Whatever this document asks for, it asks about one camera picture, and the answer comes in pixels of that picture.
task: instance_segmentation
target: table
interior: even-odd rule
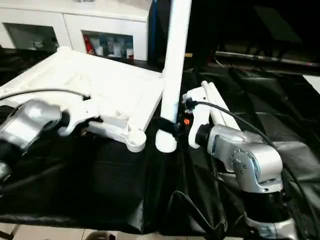
[[[0,80],[12,79],[48,53],[0,50]],[[148,67],[146,62],[136,62]],[[298,75],[275,75],[214,68],[185,73],[181,93],[213,81],[229,109],[264,131],[279,147],[320,214],[320,96]],[[3,121],[11,109],[0,108]],[[159,116],[158,107],[155,116]],[[239,124],[243,130],[247,126]],[[41,137],[1,187],[0,222],[115,230],[171,236],[243,236],[243,212],[234,183],[213,177],[219,162],[185,137],[164,154],[155,148],[157,126],[150,123],[142,152],[94,135]],[[313,229],[308,208],[291,183],[290,192]]]

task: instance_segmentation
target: floor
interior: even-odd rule
[[[14,232],[13,240],[85,240],[92,229],[75,229],[47,226],[29,226],[0,223],[0,231],[7,234]],[[116,240],[205,240],[194,236],[162,236],[157,233],[147,235],[134,235],[119,231],[109,231]],[[239,240],[240,238],[226,237],[224,240]]]

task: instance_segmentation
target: cable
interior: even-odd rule
[[[257,127],[255,127],[254,125],[252,125],[251,123],[247,122],[246,120],[244,120],[242,117],[234,114],[231,111],[228,111],[226,109],[224,109],[221,106],[218,106],[216,104],[210,103],[210,102],[205,102],[205,101],[186,101],[186,106],[189,107],[189,109],[192,109],[193,107],[195,107],[196,105],[207,105],[210,106],[212,108],[218,109],[232,117],[234,117],[235,119],[239,120],[240,122],[246,124],[247,126],[249,126],[250,128],[252,128],[255,132],[257,132],[267,143],[268,145],[270,145],[271,147],[273,147],[275,150],[277,150],[276,145],[267,137],[267,135],[265,135],[262,131],[260,131]],[[282,162],[283,164],[283,168],[289,173],[289,175],[292,177],[294,183],[297,185],[299,191],[301,192],[302,198],[304,199],[304,201],[306,202],[310,213],[311,213],[311,219],[314,225],[314,229],[316,231],[316,237],[318,240],[320,240],[320,229],[318,229],[318,225],[317,225],[317,217],[316,217],[316,212],[313,208],[313,206],[311,205],[310,201],[307,198],[307,195],[305,193],[305,191],[303,190],[300,181],[297,179],[297,177],[295,176],[295,174],[292,172],[292,170],[290,169],[290,167],[285,163]]]
[[[216,63],[217,63],[220,67],[222,67],[222,68],[227,68],[227,66],[221,64],[221,63],[216,59],[216,57],[214,57],[214,60],[216,61]]]
[[[240,220],[244,217],[243,214],[241,214],[236,220],[235,222],[232,224],[231,227],[229,227],[228,231],[225,233],[225,236],[229,236],[232,231],[234,230],[234,228],[238,225],[238,223],[240,222]]]
[[[38,93],[38,92],[65,92],[65,93],[70,93],[70,94],[75,94],[78,96],[83,97],[85,100],[90,99],[90,96],[87,96],[83,93],[73,91],[73,90],[68,90],[68,89],[60,89],[60,88],[41,88],[41,89],[33,89],[33,90],[25,90],[25,91],[17,91],[14,93],[10,93],[8,95],[0,96],[0,101],[15,97],[18,95],[23,95],[23,94],[31,94],[31,93]]]

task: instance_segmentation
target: white tray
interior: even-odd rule
[[[128,119],[129,130],[145,131],[161,99],[161,73],[60,47],[58,51],[0,87],[0,96],[22,90],[61,88],[99,99],[105,113]],[[81,97],[64,92],[39,92],[0,102],[16,106],[32,98],[68,108]]]

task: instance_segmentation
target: white pole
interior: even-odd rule
[[[166,58],[162,77],[161,117],[173,123],[177,121],[181,79],[185,61],[189,18],[192,0],[172,0],[171,14],[166,48]],[[156,148],[163,153],[171,153],[177,148],[175,138],[158,130],[155,138]]]
[[[222,96],[220,95],[218,89],[216,88],[215,84],[213,82],[210,82],[209,84],[209,89],[211,91],[211,94],[214,96],[215,99],[215,104],[224,108],[225,110],[229,111],[229,108],[227,106],[227,104],[225,103],[224,99],[222,98]],[[239,131],[241,131],[239,125],[237,124],[236,120],[234,119],[233,116],[230,116],[229,114],[226,114],[224,112],[220,112],[221,116],[224,120],[224,123],[227,127],[233,128],[233,129],[237,129]]]
[[[213,95],[213,93],[211,92],[210,86],[207,83],[207,81],[202,81],[201,86],[204,88],[208,102],[211,104],[217,104],[215,100],[215,95]],[[210,116],[212,118],[212,122],[214,125],[218,125],[218,124],[223,126],[226,125],[224,118],[222,117],[221,112],[218,109],[211,107]]]

